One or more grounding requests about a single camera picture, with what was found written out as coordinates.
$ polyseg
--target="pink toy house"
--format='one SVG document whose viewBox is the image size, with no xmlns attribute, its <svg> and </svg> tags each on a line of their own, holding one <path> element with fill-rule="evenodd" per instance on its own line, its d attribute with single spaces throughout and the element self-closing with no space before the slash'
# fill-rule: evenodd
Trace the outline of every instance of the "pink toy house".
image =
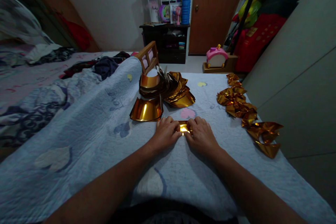
<svg viewBox="0 0 336 224">
<path fill-rule="evenodd" d="M 211 47 L 206 53 L 206 63 L 208 68 L 210 67 L 224 67 L 225 61 L 229 58 L 228 54 L 221 48 L 221 45 L 217 47 Z"/>
</svg>

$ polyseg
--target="wooden door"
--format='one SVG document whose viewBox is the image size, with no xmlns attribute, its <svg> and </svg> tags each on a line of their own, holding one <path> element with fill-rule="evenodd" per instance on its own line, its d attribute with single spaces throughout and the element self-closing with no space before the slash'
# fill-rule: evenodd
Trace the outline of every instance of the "wooden door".
<svg viewBox="0 0 336 224">
<path fill-rule="evenodd" d="M 193 0 L 189 54 L 205 54 L 223 45 L 239 0 Z"/>
</svg>

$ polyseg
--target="gold foil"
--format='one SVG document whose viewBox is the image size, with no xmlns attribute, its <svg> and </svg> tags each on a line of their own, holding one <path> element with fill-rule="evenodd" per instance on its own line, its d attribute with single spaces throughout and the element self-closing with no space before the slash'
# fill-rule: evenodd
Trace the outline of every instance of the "gold foil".
<svg viewBox="0 0 336 224">
<path fill-rule="evenodd" d="M 156 121 L 161 119 L 162 113 L 160 97 L 152 100 L 137 98 L 129 116 L 134 121 Z"/>
<path fill-rule="evenodd" d="M 256 144 L 258 147 L 261 149 L 261 151 L 269 158 L 273 159 L 277 155 L 279 149 L 280 149 L 280 144 L 262 144 L 258 141 L 256 141 Z"/>
<path fill-rule="evenodd" d="M 275 122 L 257 122 L 257 108 L 251 103 L 246 103 L 246 97 L 243 95 L 247 91 L 239 82 L 239 77 L 235 74 L 227 75 L 227 82 L 231 86 L 217 94 L 217 102 L 226 106 L 225 110 L 230 115 L 242 118 L 241 126 L 247 128 L 247 132 L 252 136 L 254 142 L 261 151 L 269 158 L 275 158 L 280 144 L 272 142 L 279 135 L 279 129 L 283 126 Z"/>
<path fill-rule="evenodd" d="M 251 125 L 247 132 L 255 139 L 255 143 L 269 158 L 275 158 L 277 155 L 280 144 L 271 144 L 275 138 L 279 135 L 279 129 L 283 126 L 275 122 L 256 122 Z M 259 137 L 262 137 L 264 143 L 259 141 Z"/>
<path fill-rule="evenodd" d="M 237 75 L 233 74 L 233 73 L 230 73 L 230 74 L 226 75 L 226 77 L 227 77 L 228 80 L 231 80 L 231 81 L 233 81 L 233 80 L 234 81 L 239 81 L 239 77 Z"/>
<path fill-rule="evenodd" d="M 157 76 L 141 76 L 139 93 L 147 99 L 161 96 L 171 107 L 187 107 L 195 103 L 195 97 L 186 86 L 188 80 L 180 72 L 164 73 L 157 69 Z"/>
<path fill-rule="evenodd" d="M 157 86 L 160 83 L 160 77 L 159 75 L 156 75 L 154 77 L 148 77 L 144 74 L 141 74 L 141 83 L 140 86 L 144 88 L 153 88 Z"/>
<path fill-rule="evenodd" d="M 253 122 L 255 120 L 257 120 L 257 113 L 251 113 L 251 112 L 248 112 L 244 115 L 244 117 L 242 118 L 242 122 L 241 122 L 241 126 L 243 128 L 249 128 L 251 127 L 251 125 L 253 124 Z"/>
<path fill-rule="evenodd" d="M 279 135 L 279 129 L 281 128 L 283 128 L 283 126 L 275 122 L 257 122 L 252 124 L 247 132 L 255 140 L 259 140 L 259 137 L 262 136 L 264 143 L 270 144 Z"/>
<path fill-rule="evenodd" d="M 180 123 L 180 131 L 182 132 L 182 135 L 184 135 L 183 132 L 188 131 L 191 135 L 193 135 L 193 129 L 192 127 L 188 127 L 187 121 L 179 121 Z"/>
<path fill-rule="evenodd" d="M 195 97 L 189 91 L 185 96 L 176 101 L 171 102 L 169 105 L 171 107 L 183 108 L 183 107 L 189 107 L 194 103 L 195 103 Z"/>
</svg>

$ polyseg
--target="bottle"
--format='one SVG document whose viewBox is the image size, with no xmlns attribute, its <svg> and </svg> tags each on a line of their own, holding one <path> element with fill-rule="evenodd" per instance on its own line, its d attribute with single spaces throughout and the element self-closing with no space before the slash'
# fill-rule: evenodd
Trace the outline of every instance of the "bottle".
<svg viewBox="0 0 336 224">
<path fill-rule="evenodd" d="M 172 21 L 173 21 L 173 24 L 175 24 L 175 21 L 176 21 L 176 18 L 175 18 L 175 6 L 173 8 Z"/>
</svg>

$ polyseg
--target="pink heart pattern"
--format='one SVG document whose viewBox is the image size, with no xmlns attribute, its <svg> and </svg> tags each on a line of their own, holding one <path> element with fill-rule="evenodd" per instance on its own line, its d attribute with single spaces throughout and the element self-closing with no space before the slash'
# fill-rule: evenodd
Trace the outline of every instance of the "pink heart pattern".
<svg viewBox="0 0 336 224">
<path fill-rule="evenodd" d="M 181 111 L 181 117 L 183 119 L 195 118 L 196 116 L 197 116 L 196 111 L 194 111 L 190 108 L 184 108 Z"/>
</svg>

